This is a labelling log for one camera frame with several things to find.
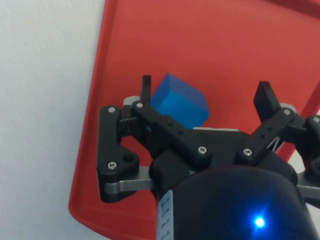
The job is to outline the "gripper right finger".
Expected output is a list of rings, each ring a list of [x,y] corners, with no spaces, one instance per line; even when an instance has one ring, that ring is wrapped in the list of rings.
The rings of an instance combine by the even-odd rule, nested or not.
[[[240,145],[235,162],[255,166],[282,143],[294,144],[307,170],[320,172],[320,116],[303,118],[282,107],[268,81],[258,84],[253,103],[261,125]]]

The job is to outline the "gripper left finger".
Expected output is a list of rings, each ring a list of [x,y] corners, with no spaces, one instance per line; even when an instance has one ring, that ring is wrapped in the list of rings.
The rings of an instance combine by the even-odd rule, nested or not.
[[[100,199],[115,203],[137,191],[150,190],[159,198],[169,185],[164,172],[182,162],[186,170],[205,170],[212,151],[204,142],[169,116],[151,107],[150,75],[144,75],[138,100],[119,108],[106,105],[99,110],[96,174]],[[139,156],[121,145],[132,136],[151,155],[149,167],[140,165]]]

